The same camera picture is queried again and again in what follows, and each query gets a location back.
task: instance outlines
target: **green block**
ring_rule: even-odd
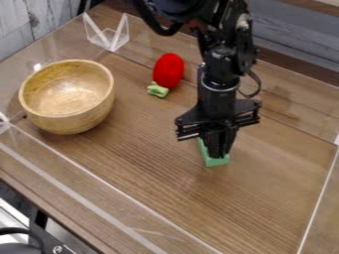
[[[225,155],[225,158],[223,158],[223,159],[213,159],[209,157],[208,149],[205,147],[203,139],[199,138],[197,143],[199,143],[199,147],[200,147],[201,154],[204,157],[205,165],[208,168],[212,168],[212,167],[220,166],[220,165],[225,165],[229,163],[229,161],[231,161],[229,155]]]
[[[164,98],[169,92],[169,89],[160,86],[155,81],[152,81],[152,84],[147,87],[148,94],[157,96],[159,98]]]

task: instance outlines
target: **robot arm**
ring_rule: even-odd
[[[259,122],[257,94],[237,99],[240,76],[249,74],[256,48],[252,19],[245,0],[133,0],[135,7],[155,33],[172,36],[184,24],[196,32],[204,62],[199,66],[199,101],[191,111],[177,117],[177,139],[201,138],[212,159],[229,154],[237,131]],[[172,25],[164,29],[152,11]]]

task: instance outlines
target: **green object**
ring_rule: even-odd
[[[220,165],[225,165],[229,163],[229,161],[231,161],[229,155],[225,155],[225,158],[223,158],[223,159],[213,159],[209,157],[208,149],[205,147],[203,139],[199,138],[197,143],[199,143],[199,147],[200,147],[201,154],[204,157],[205,165],[208,168],[212,168],[212,167],[220,166]]]
[[[147,87],[148,94],[157,96],[159,98],[164,98],[169,92],[169,89],[160,86],[155,81],[152,81],[152,84]]]

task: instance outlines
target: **wooden bowl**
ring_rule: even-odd
[[[29,119],[45,131],[61,135],[84,132],[111,110],[111,72],[92,61],[52,63],[23,82],[19,100]]]

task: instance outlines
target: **bowl rim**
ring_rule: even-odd
[[[63,64],[63,63],[69,63],[69,62],[73,62],[73,63],[75,63],[75,62],[81,62],[81,63],[87,63],[87,64],[93,64],[93,65],[96,65],[97,67],[100,67],[100,69],[105,72],[105,74],[107,74],[107,76],[108,76],[108,81],[109,81],[109,83],[108,83],[108,90],[107,90],[107,92],[105,92],[105,95],[104,95],[104,97],[101,98],[101,100],[97,102],[97,104],[96,104],[92,108],[89,108],[89,109],[87,109],[87,110],[84,110],[84,111],[81,111],[81,112],[79,112],[79,113],[75,113],[75,114],[71,114],[71,115],[64,115],[64,116],[51,116],[51,115],[47,115],[47,114],[41,114],[39,111],[33,110],[33,109],[31,108],[31,106],[29,106],[29,105],[27,104],[27,102],[25,102],[25,98],[24,98],[24,89],[25,89],[25,87],[27,87],[27,84],[28,84],[29,80],[32,79],[32,77],[33,77],[39,72],[41,72],[44,69],[47,69],[48,67],[51,67],[51,66],[53,66],[53,65]],[[19,90],[19,101],[20,101],[20,103],[21,103],[24,109],[25,109],[31,114],[35,114],[35,115],[41,116],[41,117],[52,118],[52,119],[67,118],[67,117],[72,117],[72,116],[81,115],[81,114],[84,114],[85,112],[91,111],[93,108],[96,108],[96,107],[107,100],[107,98],[109,97],[111,92],[112,92],[112,89],[113,89],[113,77],[112,77],[112,73],[111,73],[109,69],[108,69],[101,63],[97,63],[97,62],[89,61],[89,60],[77,60],[77,59],[63,60],[63,61],[56,61],[56,62],[53,62],[53,63],[47,64],[39,71],[36,71],[36,72],[33,72],[32,74],[29,74],[29,76],[25,78],[25,80],[23,81],[21,86],[20,86],[20,90]]]

